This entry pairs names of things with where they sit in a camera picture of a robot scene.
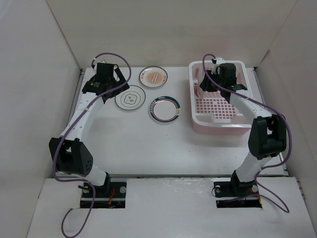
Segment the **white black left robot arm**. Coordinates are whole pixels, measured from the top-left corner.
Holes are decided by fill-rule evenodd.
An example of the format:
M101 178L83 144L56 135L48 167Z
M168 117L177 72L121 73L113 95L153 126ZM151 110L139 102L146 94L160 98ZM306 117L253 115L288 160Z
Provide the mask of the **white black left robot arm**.
M50 139L49 149L56 171L91 183L95 193L104 197L110 193L110 175L94 164L84 142L106 101L129 89L129 85L116 64L99 62L94 70L95 75L85 83L69 124L58 138Z

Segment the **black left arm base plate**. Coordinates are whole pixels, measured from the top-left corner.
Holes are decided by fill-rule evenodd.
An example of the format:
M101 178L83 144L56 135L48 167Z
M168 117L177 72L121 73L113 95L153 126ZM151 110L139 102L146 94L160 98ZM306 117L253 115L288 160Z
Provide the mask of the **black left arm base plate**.
M90 208L93 191L87 183L78 186L82 190L80 208ZM115 180L110 184L109 192L95 187L96 195L93 208L124 209L126 204L127 181Z

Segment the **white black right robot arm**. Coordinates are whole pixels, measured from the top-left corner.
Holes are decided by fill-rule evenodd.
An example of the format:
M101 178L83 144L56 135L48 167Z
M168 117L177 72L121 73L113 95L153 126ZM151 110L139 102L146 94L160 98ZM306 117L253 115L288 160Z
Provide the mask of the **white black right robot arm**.
M244 197L255 194L256 177L263 167L286 149L286 124L277 115L255 101L247 87L237 83L236 66L221 63L206 70L200 88L207 92L219 91L227 103L237 108L250 122L249 152L230 181L216 181L215 195L222 197Z

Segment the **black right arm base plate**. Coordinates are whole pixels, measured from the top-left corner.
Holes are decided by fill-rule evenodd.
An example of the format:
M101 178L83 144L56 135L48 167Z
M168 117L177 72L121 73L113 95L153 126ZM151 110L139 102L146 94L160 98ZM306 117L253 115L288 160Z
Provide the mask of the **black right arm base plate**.
M216 197L217 208L262 208L259 189L254 181L238 184L216 179L213 181L212 193Z

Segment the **white plate grey floral emblem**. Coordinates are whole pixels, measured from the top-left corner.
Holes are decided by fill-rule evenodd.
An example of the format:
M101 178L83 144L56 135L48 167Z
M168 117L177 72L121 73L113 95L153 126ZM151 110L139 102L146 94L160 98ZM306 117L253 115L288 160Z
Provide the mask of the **white plate grey floral emblem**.
M116 105L125 111L133 111L140 108L145 103L145 100L145 91L136 85L131 85L129 89L115 97Z

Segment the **green red rimmed plate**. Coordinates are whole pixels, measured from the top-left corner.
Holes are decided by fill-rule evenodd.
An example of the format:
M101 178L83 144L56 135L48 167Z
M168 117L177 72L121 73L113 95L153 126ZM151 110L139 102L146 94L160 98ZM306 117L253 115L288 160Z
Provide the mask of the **green red rimmed plate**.
M157 97L149 105L149 115L157 123L172 123L180 117L180 114L181 105L171 96Z

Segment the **white pink dish rack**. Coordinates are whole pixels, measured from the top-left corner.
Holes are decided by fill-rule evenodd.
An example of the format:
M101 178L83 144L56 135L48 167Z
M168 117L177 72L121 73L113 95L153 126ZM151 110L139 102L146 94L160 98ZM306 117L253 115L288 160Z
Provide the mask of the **white pink dish rack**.
M248 120L217 92L200 88L205 72L201 61L188 66L192 128L209 135L243 135L251 129Z

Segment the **orange sunburst plate by wall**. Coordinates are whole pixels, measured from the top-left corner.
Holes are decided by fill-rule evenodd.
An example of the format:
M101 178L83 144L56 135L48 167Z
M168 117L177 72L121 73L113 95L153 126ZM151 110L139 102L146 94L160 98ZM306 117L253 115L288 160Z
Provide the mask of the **orange sunburst plate by wall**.
M168 73L159 66L148 66L139 73L140 83L147 88L162 87L168 80Z

